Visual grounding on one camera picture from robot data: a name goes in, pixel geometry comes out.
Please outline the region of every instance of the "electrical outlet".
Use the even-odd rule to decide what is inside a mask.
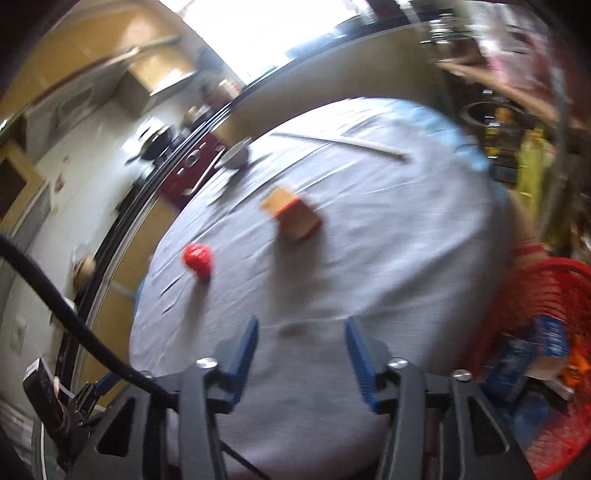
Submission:
[[[12,348],[19,355],[22,352],[22,344],[25,341],[25,330],[27,330],[27,322],[17,317],[12,326],[12,335],[10,336],[10,348]]]

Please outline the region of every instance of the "round table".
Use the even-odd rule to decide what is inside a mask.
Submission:
[[[139,298],[131,365],[182,371],[255,315],[258,348],[241,403],[218,416],[221,438],[273,478],[362,470],[381,452],[387,419],[361,400],[343,321],[360,315],[369,334],[427,371],[457,365],[510,256],[509,204],[487,170],[457,126],[404,100],[344,100],[286,122],[253,142],[247,168],[218,172],[164,235]],[[306,241],[278,236],[260,209],[277,186],[323,218]],[[182,264],[189,242],[212,249],[209,284]],[[231,461],[228,471],[251,475]]]

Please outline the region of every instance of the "yellow cap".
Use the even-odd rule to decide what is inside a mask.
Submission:
[[[499,107],[495,110],[495,118],[499,122],[510,122],[513,120],[513,112],[509,108]]]

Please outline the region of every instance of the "thin black wire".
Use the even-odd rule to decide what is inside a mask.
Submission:
[[[160,385],[123,363],[108,349],[78,315],[66,303],[56,286],[47,278],[39,265],[27,254],[20,251],[13,240],[0,232],[0,258],[4,258],[14,270],[31,286],[49,307],[60,323],[88,352],[116,375],[142,390],[152,394],[162,406],[178,411],[178,401]]]
[[[254,473],[258,478],[262,478],[263,480],[271,480],[269,475],[261,472],[257,467],[241,456],[236,450],[230,447],[226,442],[220,440],[220,446],[223,452],[226,452],[234,460],[246,467],[247,470],[250,470],[252,473]]]

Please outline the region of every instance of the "frying pan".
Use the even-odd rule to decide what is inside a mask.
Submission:
[[[140,135],[140,138],[148,132],[149,128]],[[174,139],[174,127],[164,125],[152,133],[142,144],[139,153],[135,157],[126,160],[125,165],[129,165],[137,159],[146,161],[156,160],[164,150],[166,150]]]

